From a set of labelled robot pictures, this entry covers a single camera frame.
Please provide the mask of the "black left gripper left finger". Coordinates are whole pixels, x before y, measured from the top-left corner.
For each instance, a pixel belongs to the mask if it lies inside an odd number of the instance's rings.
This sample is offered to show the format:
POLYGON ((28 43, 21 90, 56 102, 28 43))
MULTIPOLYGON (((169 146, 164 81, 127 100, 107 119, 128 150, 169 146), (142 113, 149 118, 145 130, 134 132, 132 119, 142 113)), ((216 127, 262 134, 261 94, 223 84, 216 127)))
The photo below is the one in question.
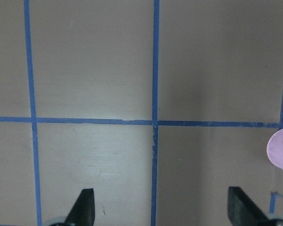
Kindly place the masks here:
POLYGON ((66 217, 45 221, 43 226, 93 226, 95 201, 93 188, 83 189, 66 217))

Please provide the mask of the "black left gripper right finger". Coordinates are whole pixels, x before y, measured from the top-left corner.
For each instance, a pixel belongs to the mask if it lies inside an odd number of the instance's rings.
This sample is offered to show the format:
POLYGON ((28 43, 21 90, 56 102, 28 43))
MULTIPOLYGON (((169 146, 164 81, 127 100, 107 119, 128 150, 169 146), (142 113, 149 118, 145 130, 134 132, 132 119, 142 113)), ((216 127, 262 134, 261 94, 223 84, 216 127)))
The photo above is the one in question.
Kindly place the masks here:
POLYGON ((268 217, 238 186, 228 187, 227 216, 233 226, 283 226, 283 218, 268 217))

